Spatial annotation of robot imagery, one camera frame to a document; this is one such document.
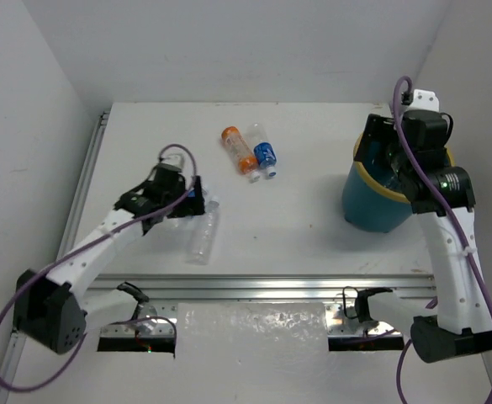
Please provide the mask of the clear plastic bottle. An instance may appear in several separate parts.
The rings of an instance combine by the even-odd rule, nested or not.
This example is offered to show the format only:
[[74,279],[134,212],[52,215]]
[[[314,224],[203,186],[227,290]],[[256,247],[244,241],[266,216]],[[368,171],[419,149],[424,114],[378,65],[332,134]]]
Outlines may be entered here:
[[197,220],[188,244],[186,262],[207,265],[220,223],[220,200],[214,196],[205,206],[205,213]]

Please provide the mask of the orange label bottle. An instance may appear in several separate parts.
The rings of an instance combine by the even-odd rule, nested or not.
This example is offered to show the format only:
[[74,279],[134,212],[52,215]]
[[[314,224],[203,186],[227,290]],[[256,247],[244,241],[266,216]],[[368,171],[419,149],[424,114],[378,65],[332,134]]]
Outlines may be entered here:
[[238,172],[246,176],[250,183],[258,181],[260,173],[257,159],[239,130],[234,126],[225,128],[221,133],[221,140]]

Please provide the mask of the blue label bottle top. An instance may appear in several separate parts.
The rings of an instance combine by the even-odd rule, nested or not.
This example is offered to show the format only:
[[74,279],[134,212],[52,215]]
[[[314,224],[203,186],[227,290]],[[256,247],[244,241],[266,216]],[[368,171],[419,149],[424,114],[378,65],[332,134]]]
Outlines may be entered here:
[[248,130],[248,135],[259,167],[268,178],[274,178],[277,175],[277,158],[264,127],[259,123],[252,124]]

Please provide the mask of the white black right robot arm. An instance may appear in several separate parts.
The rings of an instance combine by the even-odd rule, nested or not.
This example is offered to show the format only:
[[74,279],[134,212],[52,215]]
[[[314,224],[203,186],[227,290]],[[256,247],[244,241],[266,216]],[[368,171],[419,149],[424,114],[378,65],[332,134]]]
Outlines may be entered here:
[[353,159],[398,179],[423,234],[436,283],[434,309],[405,303],[388,288],[361,290],[360,322],[385,321],[409,334],[426,363],[492,350],[492,310],[474,240],[473,185],[449,160],[452,118],[433,92],[396,91],[392,117],[370,114]]

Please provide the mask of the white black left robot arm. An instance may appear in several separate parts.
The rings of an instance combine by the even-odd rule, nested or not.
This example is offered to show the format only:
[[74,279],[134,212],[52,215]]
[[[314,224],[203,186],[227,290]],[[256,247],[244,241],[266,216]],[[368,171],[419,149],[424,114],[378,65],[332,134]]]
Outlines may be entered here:
[[136,320],[149,298],[130,282],[105,295],[88,298],[93,281],[127,246],[166,218],[204,214],[201,177],[191,186],[181,169],[167,163],[122,194],[101,224],[42,277],[26,270],[19,276],[21,296],[14,304],[13,325],[57,354],[69,352],[83,335],[113,323]]

